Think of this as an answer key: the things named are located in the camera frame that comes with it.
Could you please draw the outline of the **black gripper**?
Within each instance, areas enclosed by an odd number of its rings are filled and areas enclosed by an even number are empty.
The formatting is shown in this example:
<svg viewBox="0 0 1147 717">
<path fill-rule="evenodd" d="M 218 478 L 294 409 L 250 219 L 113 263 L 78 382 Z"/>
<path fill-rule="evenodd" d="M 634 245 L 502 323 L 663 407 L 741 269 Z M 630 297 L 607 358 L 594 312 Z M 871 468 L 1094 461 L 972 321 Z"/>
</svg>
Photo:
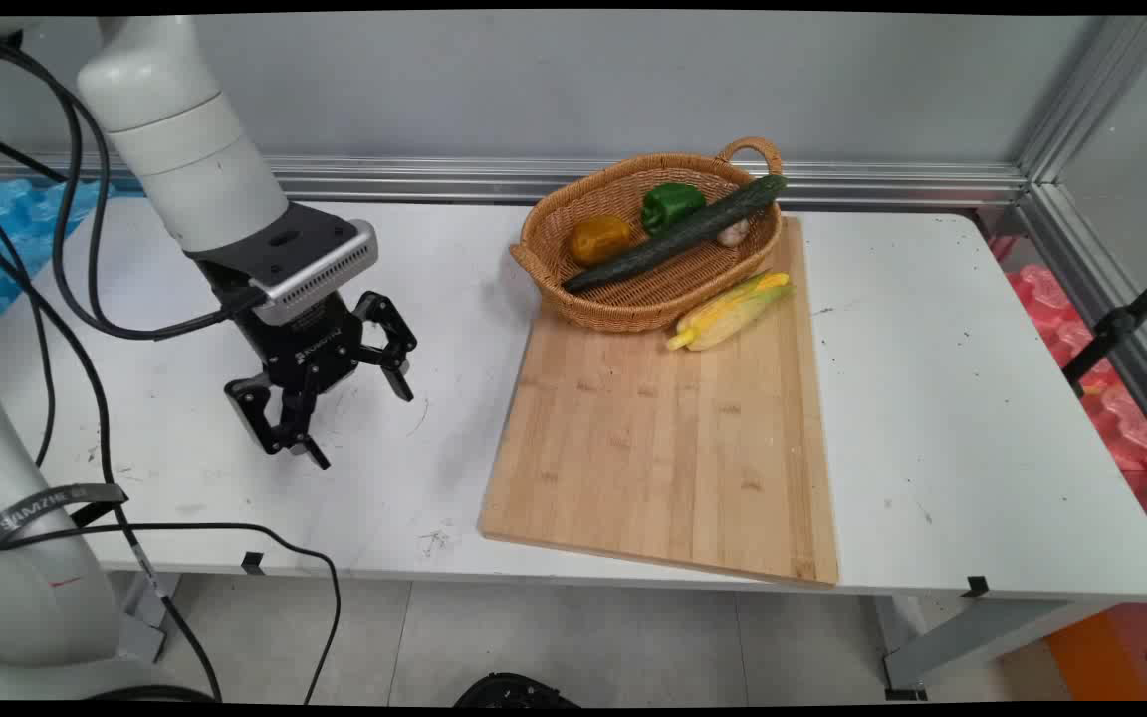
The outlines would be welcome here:
<svg viewBox="0 0 1147 717">
<path fill-rule="evenodd" d="M 376 324 L 385 345 L 365 344 L 362 324 Z M 319 396 L 364 363 L 382 371 L 397 398 L 413 400 L 405 374 L 415 346 L 414 332 L 385 295 L 365 291 L 352 313 L 341 293 L 330 293 L 286 324 L 267 324 L 251 314 L 251 349 L 262 371 L 249 379 L 231 380 L 224 393 L 265 453 L 287 450 L 329 469 L 331 460 L 310 431 Z M 281 412 L 273 423 L 267 408 L 275 387 L 281 388 Z"/>
</svg>

